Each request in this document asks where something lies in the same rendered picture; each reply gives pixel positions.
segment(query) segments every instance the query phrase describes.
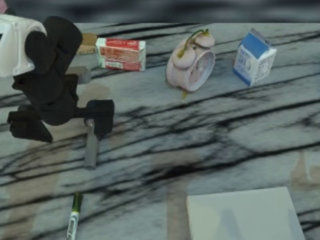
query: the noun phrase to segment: marble countertop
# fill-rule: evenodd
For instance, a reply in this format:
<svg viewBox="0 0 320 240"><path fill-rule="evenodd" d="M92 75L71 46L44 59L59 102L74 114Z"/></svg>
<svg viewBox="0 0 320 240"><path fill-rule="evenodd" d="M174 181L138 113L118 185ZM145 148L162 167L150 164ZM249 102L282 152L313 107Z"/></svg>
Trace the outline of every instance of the marble countertop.
<svg viewBox="0 0 320 240"><path fill-rule="evenodd" d="M15 139L9 111L26 102L0 89L0 240L64 240L74 192L84 199L77 240L188 240L186 196L288 187L306 240L320 235L320 27L313 23L78 24L86 33L147 42L145 72L98 68L79 104L112 98L114 130L95 171L83 169L81 120L49 127L54 143ZM256 28L277 47L268 78L248 88L232 72ZM171 51L199 28L215 36L214 70L182 99L166 84Z"/></svg>

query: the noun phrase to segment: marker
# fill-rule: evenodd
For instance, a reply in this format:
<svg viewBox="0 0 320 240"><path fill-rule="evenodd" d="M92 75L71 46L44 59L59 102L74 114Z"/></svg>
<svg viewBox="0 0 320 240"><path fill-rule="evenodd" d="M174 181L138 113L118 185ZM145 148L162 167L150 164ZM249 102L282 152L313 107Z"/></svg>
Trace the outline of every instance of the marker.
<svg viewBox="0 0 320 240"><path fill-rule="evenodd" d="M72 211L69 219L68 231L66 233L67 240L76 240L76 233L80 215L80 208L83 195L81 193L75 193L73 196Z"/></svg>

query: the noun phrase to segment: brown box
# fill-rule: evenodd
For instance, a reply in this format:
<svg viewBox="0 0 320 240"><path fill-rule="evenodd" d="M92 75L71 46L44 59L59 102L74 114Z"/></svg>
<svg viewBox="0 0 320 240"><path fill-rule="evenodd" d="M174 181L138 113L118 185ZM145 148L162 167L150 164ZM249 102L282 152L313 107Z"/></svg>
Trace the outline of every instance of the brown box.
<svg viewBox="0 0 320 240"><path fill-rule="evenodd" d="M96 41L98 36L93 33L83 33L82 43L77 51L77 55L95 54L96 53Z"/></svg>

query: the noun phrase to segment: milk carton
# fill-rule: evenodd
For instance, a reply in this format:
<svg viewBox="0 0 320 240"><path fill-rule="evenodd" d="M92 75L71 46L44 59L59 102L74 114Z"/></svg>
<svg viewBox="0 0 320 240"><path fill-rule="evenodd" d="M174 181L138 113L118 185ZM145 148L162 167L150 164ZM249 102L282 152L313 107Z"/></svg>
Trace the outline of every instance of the milk carton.
<svg viewBox="0 0 320 240"><path fill-rule="evenodd" d="M233 72L253 86L269 75L276 53L270 42L252 29L238 47Z"/></svg>

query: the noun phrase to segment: white box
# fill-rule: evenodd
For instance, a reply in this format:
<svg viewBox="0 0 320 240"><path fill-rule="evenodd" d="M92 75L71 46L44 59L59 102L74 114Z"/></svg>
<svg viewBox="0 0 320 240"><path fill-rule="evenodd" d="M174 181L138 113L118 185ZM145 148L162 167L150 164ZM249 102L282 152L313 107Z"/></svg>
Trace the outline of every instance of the white box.
<svg viewBox="0 0 320 240"><path fill-rule="evenodd" d="M270 74L276 53L270 42L252 29L238 47L233 72L253 86Z"/></svg>
<svg viewBox="0 0 320 240"><path fill-rule="evenodd" d="M305 240L286 187L188 196L192 240Z"/></svg>

